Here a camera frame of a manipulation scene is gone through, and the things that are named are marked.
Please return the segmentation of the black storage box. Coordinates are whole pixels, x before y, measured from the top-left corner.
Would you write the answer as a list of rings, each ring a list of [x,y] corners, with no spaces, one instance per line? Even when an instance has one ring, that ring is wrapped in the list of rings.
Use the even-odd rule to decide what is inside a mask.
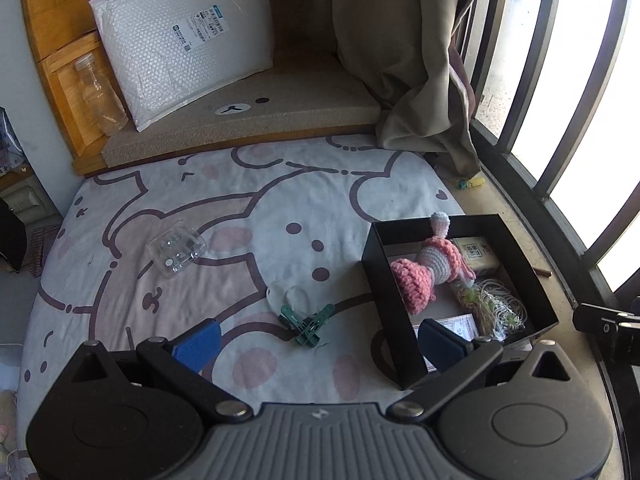
[[[501,264],[498,279],[521,300],[525,309],[524,327],[506,338],[507,347],[533,340],[558,325],[558,316],[538,276],[499,216],[453,216],[449,234],[454,238],[483,237]],[[438,286],[435,303],[417,315],[409,314],[402,301],[390,263],[401,257],[414,257],[421,242],[431,235],[427,218],[375,222],[370,225],[361,256],[382,325],[382,334],[374,338],[371,346],[372,358],[380,371],[402,390],[416,388],[428,375],[413,327],[424,318],[441,320],[463,313],[449,284]]]

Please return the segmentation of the clear fake nails case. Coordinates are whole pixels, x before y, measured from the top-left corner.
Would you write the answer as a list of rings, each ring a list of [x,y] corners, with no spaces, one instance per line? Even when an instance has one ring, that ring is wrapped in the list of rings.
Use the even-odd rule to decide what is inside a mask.
[[[207,252],[201,234],[183,220],[160,232],[145,246],[152,263],[165,278],[173,278]]]

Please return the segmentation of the white paper card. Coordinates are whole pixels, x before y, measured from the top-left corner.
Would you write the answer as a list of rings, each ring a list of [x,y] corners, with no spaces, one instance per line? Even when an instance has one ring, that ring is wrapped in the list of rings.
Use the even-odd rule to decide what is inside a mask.
[[[437,323],[446,330],[455,333],[458,337],[465,339],[466,341],[472,341],[480,333],[476,327],[472,314],[462,314],[456,316],[450,316],[450,318],[428,318],[427,328],[421,328],[423,320],[414,322],[412,324],[414,332],[416,333],[416,339],[418,341],[427,342],[429,340],[442,339],[442,330],[433,328],[432,325]]]

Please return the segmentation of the dark window railing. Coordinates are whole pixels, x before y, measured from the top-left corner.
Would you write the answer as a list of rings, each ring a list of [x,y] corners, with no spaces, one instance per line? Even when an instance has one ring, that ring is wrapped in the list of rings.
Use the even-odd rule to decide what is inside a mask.
[[[639,310],[639,0],[475,0],[478,154],[575,311]]]

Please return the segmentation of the brown pen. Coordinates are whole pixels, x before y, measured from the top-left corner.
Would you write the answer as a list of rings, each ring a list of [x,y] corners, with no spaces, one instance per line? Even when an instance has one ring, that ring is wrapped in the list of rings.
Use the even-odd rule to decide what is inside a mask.
[[[538,276],[541,276],[542,278],[552,277],[552,272],[547,269],[536,268],[536,266],[534,266],[533,270]]]

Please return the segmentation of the pink crochet doll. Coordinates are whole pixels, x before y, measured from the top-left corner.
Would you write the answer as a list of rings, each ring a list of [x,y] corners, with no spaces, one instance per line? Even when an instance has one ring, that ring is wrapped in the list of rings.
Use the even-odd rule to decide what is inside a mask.
[[[460,249],[448,238],[448,214],[434,212],[430,225],[433,234],[421,243],[416,258],[397,259],[390,264],[402,301],[411,315],[421,313],[436,300],[437,286],[460,282],[471,287],[476,279]]]

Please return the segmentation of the yellow tissue pack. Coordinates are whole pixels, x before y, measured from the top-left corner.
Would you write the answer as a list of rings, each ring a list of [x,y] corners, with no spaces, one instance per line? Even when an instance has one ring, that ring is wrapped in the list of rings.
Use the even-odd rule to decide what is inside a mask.
[[[485,237],[455,237],[451,241],[478,278],[494,275],[500,269],[501,263]]]

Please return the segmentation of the green clothes pegs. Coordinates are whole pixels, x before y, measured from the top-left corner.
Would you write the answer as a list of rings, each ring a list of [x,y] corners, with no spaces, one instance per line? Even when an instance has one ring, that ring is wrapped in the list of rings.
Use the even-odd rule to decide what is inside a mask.
[[[320,341],[318,330],[325,326],[329,318],[334,315],[334,304],[326,304],[313,316],[301,318],[291,306],[282,306],[279,321],[295,333],[295,341],[300,346],[316,348]]]

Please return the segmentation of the cartoon bear bed sheet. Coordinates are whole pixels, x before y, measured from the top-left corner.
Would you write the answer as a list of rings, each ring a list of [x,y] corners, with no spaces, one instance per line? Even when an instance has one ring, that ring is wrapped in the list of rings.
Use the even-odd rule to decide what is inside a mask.
[[[203,377],[253,406],[376,402],[400,390],[376,366],[381,333],[360,258],[375,221],[461,208],[421,156],[380,150],[366,134],[205,152],[86,181],[49,252],[30,316],[17,390],[25,431],[79,345],[129,350],[206,318],[220,355]],[[145,250],[183,220],[207,252],[165,278]],[[273,282],[301,287],[334,315],[300,346],[267,304]]]

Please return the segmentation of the yellow teal small toy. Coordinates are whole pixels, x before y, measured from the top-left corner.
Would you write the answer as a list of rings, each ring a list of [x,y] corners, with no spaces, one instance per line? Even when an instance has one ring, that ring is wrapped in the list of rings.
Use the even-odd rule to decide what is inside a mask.
[[[456,188],[460,191],[469,190],[470,188],[479,188],[480,186],[483,186],[485,183],[486,183],[486,179],[484,177],[484,174],[482,174],[481,172],[479,172],[474,177],[469,179],[454,180],[454,184],[456,185]]]

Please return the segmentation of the beige bear cushion mat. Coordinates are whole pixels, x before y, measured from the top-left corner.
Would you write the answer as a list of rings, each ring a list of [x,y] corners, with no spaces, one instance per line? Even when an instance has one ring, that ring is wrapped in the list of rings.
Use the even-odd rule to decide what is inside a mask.
[[[108,168],[270,134],[374,125],[380,106],[364,84],[332,61],[282,65],[210,92],[140,132],[106,142]]]

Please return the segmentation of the white bubble mailer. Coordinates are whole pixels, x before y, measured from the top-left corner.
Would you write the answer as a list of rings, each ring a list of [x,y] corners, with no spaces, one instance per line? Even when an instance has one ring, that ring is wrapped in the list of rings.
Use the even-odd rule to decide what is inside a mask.
[[[273,66],[269,0],[91,0],[137,130]]]

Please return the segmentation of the beige curtain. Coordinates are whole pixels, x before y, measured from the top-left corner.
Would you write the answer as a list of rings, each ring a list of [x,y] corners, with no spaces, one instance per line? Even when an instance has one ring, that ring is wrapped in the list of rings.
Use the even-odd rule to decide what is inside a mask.
[[[346,70],[381,105],[378,144],[433,154],[459,177],[480,171],[475,102],[454,33],[474,0],[332,0]]]

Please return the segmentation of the wooden headboard cabinet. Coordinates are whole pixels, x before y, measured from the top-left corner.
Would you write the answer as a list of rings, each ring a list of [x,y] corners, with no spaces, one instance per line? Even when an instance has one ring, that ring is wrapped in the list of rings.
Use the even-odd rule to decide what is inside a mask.
[[[107,135],[82,96],[75,62],[92,54],[96,69],[119,89],[96,30],[90,0],[21,0],[27,37],[44,93],[80,176],[107,170]]]

